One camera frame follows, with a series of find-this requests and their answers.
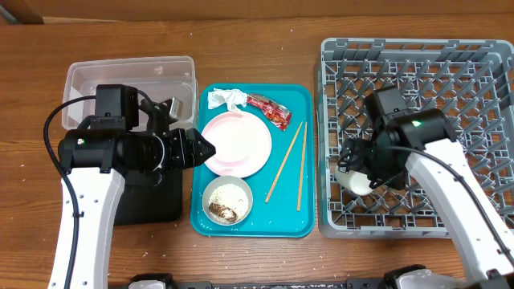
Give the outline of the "white cup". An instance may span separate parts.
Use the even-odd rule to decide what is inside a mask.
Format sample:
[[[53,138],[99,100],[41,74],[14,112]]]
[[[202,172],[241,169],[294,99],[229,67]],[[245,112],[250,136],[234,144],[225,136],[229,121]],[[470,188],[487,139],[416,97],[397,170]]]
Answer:
[[[351,192],[358,196],[364,196],[372,193],[373,189],[370,187],[370,180],[368,177],[354,170],[344,171],[342,167],[338,167],[334,172],[337,182],[349,189]]]

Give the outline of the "white napkin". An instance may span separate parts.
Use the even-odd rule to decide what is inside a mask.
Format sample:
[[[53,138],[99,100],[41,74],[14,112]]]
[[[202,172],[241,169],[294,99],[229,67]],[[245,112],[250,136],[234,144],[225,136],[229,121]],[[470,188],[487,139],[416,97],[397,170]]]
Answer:
[[[239,107],[247,106],[248,94],[239,89],[217,89],[208,92],[208,108],[214,109],[225,104],[229,112],[239,112]]]

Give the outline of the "grey bowl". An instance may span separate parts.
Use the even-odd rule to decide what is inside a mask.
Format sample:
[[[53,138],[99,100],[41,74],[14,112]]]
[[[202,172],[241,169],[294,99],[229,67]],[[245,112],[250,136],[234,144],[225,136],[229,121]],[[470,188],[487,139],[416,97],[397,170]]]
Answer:
[[[234,226],[248,217],[253,201],[251,189],[243,179],[221,176],[205,188],[202,208],[212,222],[220,226]]]

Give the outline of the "rice and food scraps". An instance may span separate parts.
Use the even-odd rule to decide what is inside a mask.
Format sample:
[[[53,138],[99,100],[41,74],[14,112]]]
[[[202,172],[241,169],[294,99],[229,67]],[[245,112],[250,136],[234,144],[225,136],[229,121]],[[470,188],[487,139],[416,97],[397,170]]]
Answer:
[[[242,221],[250,211],[250,199],[240,186],[225,184],[216,188],[208,200],[208,212],[223,225]]]

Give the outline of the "red snack wrapper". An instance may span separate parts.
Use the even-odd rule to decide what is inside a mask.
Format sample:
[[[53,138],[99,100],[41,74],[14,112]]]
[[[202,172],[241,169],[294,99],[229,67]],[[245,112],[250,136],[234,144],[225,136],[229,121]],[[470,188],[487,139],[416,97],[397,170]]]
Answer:
[[[259,94],[250,94],[247,97],[247,103],[259,108],[266,118],[281,131],[288,128],[292,113],[282,104]]]

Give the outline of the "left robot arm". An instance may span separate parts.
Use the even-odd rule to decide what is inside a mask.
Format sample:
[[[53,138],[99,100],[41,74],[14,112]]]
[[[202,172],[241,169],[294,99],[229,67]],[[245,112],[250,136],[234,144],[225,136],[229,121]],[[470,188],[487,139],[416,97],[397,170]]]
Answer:
[[[112,232],[125,176],[130,171],[161,176],[198,167],[216,148],[195,128],[175,128],[173,101],[152,101],[142,90],[100,84],[92,100],[95,112],[67,132],[52,149],[49,127],[43,141],[61,176],[62,214],[50,288],[106,288]]]

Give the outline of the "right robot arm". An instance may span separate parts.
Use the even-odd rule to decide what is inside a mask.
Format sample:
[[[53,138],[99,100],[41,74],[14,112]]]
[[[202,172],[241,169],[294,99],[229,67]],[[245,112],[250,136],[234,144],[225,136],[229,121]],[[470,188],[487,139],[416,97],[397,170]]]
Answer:
[[[465,280],[437,275],[421,265],[384,274],[381,288],[512,288],[513,234],[467,163],[444,113],[408,108],[394,86],[366,96],[370,140],[348,139],[335,172],[340,185],[364,196],[377,187],[404,189],[412,177],[422,187],[451,237]]]

